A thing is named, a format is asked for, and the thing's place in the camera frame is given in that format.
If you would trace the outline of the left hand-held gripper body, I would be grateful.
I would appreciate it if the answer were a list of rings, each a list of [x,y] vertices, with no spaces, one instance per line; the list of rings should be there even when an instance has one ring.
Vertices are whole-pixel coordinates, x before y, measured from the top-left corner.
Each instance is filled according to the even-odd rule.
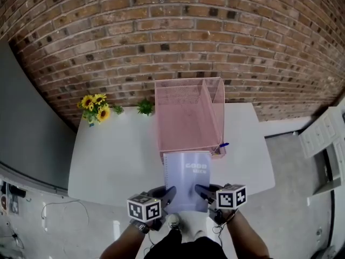
[[[127,199],[128,216],[141,224],[149,225],[150,230],[159,231],[165,222],[167,205],[165,186],[135,194]]]

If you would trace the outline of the sunflower bouquet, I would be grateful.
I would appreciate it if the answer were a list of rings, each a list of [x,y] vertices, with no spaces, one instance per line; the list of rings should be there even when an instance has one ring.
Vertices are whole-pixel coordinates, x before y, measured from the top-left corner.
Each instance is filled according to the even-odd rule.
[[[111,107],[106,101],[105,94],[85,95],[77,107],[82,110],[82,117],[87,120],[89,127],[107,120],[111,113]]]

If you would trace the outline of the pink mesh desk organizer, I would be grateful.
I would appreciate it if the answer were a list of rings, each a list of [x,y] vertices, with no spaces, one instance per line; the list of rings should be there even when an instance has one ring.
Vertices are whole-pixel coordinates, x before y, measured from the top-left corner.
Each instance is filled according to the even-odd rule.
[[[158,80],[155,116],[160,156],[171,152],[208,151],[226,154],[225,89],[220,77]]]

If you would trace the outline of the person's black trousers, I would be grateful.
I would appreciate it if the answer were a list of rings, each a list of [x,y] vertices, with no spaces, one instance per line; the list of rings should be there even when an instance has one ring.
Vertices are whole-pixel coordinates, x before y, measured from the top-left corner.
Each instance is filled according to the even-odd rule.
[[[183,243],[179,230],[171,230],[144,259],[227,259],[222,247],[206,236]]]

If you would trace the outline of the lilac spiral notebook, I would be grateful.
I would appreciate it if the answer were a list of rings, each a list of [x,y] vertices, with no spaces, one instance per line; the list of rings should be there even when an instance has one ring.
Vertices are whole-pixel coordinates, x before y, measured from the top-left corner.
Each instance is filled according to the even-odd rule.
[[[209,187],[211,153],[206,151],[187,151],[165,153],[164,178],[167,189],[176,188],[176,195],[166,210],[168,214],[182,211],[205,213],[208,203],[195,191],[195,185]]]

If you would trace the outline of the white desk with drawers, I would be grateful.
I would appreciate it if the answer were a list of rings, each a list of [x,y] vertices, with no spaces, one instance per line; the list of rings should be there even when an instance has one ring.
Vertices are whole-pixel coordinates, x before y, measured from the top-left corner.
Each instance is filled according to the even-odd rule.
[[[154,117],[127,107],[105,122],[81,120],[72,154],[68,195],[102,205],[125,206],[133,194],[164,184]],[[273,188],[265,138],[250,103],[225,105],[226,153],[212,161],[211,182],[242,184],[249,195]]]

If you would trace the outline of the grey refrigerator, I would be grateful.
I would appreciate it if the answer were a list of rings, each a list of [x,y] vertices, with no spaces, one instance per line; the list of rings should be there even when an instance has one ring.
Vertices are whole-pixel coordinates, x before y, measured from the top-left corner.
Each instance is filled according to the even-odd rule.
[[[0,179],[68,195],[76,133],[44,100],[0,40]]]

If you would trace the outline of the white drawer cabinet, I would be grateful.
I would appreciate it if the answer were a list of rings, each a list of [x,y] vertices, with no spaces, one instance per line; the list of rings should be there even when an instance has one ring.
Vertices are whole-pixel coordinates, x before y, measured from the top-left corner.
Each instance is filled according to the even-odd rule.
[[[339,107],[329,107],[308,126],[299,140],[306,159],[326,151],[333,178],[313,195],[330,192],[345,186],[345,120]]]

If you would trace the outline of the metal wristwatch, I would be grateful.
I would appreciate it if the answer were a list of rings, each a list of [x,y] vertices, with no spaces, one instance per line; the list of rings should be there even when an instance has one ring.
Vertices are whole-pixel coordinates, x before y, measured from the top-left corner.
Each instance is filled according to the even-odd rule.
[[[150,228],[146,223],[138,221],[136,219],[131,219],[130,224],[137,228],[143,234],[147,234],[150,231]]]

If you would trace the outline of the person's right forearm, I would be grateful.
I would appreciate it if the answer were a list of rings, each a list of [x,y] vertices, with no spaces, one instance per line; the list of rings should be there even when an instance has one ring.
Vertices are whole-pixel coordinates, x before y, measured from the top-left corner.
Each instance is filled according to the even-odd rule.
[[[226,226],[238,259],[271,259],[267,245],[240,211]]]

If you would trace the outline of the person's left shoe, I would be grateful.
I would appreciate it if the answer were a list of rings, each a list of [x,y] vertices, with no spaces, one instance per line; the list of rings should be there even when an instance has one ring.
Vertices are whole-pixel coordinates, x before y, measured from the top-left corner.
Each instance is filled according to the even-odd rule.
[[[167,218],[169,230],[180,230],[180,217],[178,214],[170,214]]]

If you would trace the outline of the person's left forearm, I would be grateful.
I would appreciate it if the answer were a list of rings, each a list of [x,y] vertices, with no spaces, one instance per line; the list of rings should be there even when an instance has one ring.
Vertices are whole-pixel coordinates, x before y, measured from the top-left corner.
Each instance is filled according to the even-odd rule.
[[[145,236],[145,233],[130,224],[121,236],[103,251],[99,259],[135,259]]]

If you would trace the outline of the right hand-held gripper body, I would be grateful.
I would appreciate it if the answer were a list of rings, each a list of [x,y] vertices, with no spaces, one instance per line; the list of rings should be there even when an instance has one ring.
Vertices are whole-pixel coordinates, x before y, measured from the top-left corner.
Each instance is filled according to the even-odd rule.
[[[216,224],[224,224],[237,212],[239,207],[247,202],[247,187],[245,185],[225,185],[218,188],[209,207],[210,218]]]

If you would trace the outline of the bushy potted green plant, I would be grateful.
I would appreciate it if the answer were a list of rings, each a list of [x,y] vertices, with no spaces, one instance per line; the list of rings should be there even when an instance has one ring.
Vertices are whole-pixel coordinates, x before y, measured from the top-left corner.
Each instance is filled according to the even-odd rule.
[[[154,113],[154,103],[151,100],[144,98],[138,103],[137,111],[138,114],[150,116]]]

